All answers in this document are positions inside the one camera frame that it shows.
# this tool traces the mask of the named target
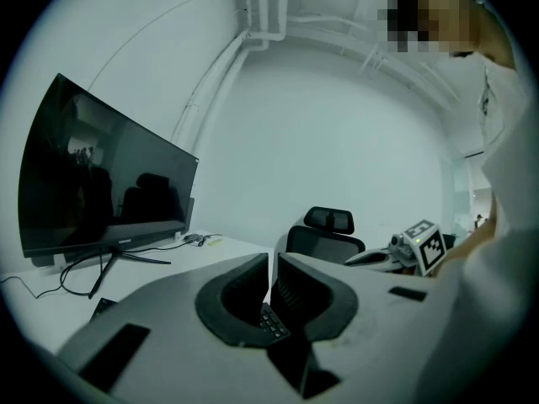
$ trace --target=white ceiling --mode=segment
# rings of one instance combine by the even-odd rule
[[[243,7],[244,2],[239,0],[238,6]],[[270,0],[271,4],[275,6],[276,0]],[[257,0],[253,0],[254,10],[257,6]],[[366,24],[370,30],[365,32],[342,22],[298,24],[289,21],[286,40],[360,61],[365,60],[372,46],[378,42],[381,54],[377,58],[387,57],[380,70],[412,88],[440,112],[447,135],[450,139],[456,138],[456,148],[460,153],[476,151],[482,143],[475,114],[484,77],[480,57],[450,59],[447,54],[426,52],[418,44],[415,44],[415,49],[412,44],[406,53],[396,52],[387,43],[386,22],[378,19],[378,11],[384,8],[387,8],[387,0],[289,0],[289,17],[338,16]],[[275,12],[270,18],[274,28]],[[342,46],[343,43],[349,44],[348,49]]]

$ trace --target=monitor stand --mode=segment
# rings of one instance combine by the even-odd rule
[[[99,290],[99,287],[101,286],[101,283],[103,282],[104,276],[110,271],[110,269],[114,266],[116,263],[116,260],[118,258],[125,258],[129,259],[133,262],[144,262],[144,263],[157,263],[160,265],[170,265],[172,262],[167,262],[164,260],[156,260],[156,259],[149,259],[149,258],[141,258],[140,256],[133,256],[132,254],[129,254],[128,252],[120,252],[116,248],[111,248],[109,250],[109,253],[111,253],[110,260],[105,265],[103,271],[99,275],[98,279],[95,281],[95,284],[93,285],[92,290],[90,290],[90,294],[88,295],[88,299],[92,299],[93,296],[97,293]]]

